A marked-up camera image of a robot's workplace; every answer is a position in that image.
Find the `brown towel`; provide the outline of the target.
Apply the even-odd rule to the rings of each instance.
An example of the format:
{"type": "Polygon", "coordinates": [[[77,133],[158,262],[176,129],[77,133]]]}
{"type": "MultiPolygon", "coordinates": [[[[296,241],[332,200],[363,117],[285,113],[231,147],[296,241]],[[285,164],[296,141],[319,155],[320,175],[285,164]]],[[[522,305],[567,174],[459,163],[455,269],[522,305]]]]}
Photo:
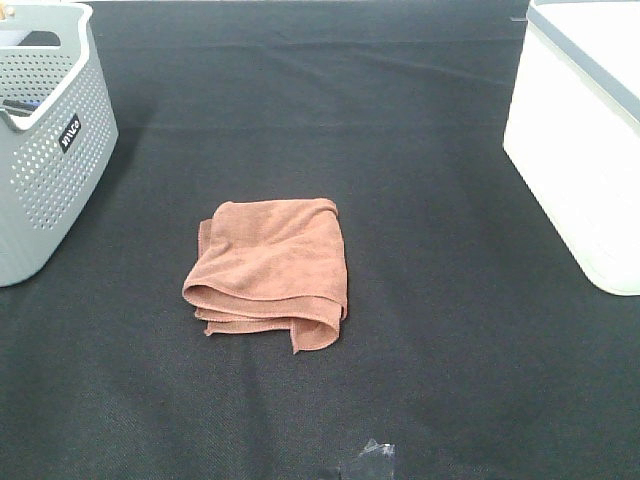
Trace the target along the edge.
{"type": "Polygon", "coordinates": [[[207,336],[286,330],[294,352],[339,339],[348,273],[335,203],[225,202],[197,232],[183,298],[207,336]]]}

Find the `white storage box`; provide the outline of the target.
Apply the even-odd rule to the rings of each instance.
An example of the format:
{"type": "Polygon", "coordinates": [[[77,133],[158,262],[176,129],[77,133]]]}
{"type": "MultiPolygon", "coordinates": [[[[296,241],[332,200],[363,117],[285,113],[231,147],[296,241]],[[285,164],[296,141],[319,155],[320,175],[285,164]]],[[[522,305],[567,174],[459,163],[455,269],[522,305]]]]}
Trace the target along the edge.
{"type": "Polygon", "coordinates": [[[503,147],[585,276],[639,292],[639,5],[533,1],[503,147]]]}

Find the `dark item inside basket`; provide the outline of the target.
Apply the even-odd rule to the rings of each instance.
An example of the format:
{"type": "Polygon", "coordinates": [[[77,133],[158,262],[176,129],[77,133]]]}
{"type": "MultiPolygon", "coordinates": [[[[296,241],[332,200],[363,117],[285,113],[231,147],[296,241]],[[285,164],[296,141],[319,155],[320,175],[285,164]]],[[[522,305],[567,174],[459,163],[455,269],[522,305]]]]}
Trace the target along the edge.
{"type": "Polygon", "coordinates": [[[1,110],[9,115],[17,117],[29,117],[39,107],[39,102],[26,102],[20,100],[4,99],[1,102],[1,110]]]}

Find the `grey perforated laundry basket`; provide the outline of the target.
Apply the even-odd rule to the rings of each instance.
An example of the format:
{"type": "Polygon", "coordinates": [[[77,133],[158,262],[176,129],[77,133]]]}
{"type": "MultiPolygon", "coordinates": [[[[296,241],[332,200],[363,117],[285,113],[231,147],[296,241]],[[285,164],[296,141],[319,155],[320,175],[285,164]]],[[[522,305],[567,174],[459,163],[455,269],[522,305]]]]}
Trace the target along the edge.
{"type": "Polygon", "coordinates": [[[4,1],[1,29],[50,32],[55,45],[1,48],[1,102],[39,102],[29,117],[1,110],[1,284],[47,263],[98,184],[118,129],[90,19],[91,6],[4,1]]]}

